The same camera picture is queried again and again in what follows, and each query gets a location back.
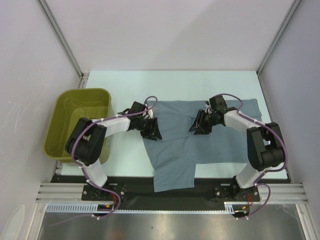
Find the blue-grey t shirt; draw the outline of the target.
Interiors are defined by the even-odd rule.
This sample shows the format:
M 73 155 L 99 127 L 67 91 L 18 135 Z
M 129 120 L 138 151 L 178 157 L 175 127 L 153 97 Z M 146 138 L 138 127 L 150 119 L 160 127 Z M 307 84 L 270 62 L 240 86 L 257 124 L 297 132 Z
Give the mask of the blue-grey t shirt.
M 221 124 L 212 133 L 189 131 L 203 101 L 159 101 L 152 110 L 161 140 L 144 139 L 155 192 L 194 187 L 198 164 L 248 163 L 247 137 Z

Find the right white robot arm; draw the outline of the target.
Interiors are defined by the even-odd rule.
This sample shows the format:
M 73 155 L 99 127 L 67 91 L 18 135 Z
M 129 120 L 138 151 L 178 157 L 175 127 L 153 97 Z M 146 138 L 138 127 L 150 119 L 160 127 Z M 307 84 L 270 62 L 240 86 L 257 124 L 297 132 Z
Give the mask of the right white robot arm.
M 242 113 L 239 107 L 229 107 L 225 94 L 218 94 L 205 102 L 189 131 L 195 135 L 208 135 L 217 125 L 233 128 L 246 135 L 249 163 L 232 178 L 227 197 L 244 201 L 267 173 L 278 172 L 288 163 L 288 152 L 280 126 L 275 122 L 263 123 Z

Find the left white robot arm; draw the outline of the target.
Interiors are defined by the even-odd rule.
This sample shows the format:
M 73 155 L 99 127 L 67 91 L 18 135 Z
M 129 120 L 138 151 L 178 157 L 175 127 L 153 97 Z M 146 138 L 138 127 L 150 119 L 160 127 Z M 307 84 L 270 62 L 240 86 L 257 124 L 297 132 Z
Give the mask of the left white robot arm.
M 65 150 L 82 171 L 86 183 L 93 187 L 93 194 L 98 199 L 105 200 L 111 194 L 120 202 L 123 196 L 107 185 L 108 177 L 100 161 L 105 139 L 115 134 L 137 131 L 142 139 L 162 140 L 158 118 L 153 111 L 157 104 L 158 98 L 149 96 L 143 103 L 135 101 L 131 107 L 116 115 L 99 119 L 82 117 L 76 123 Z

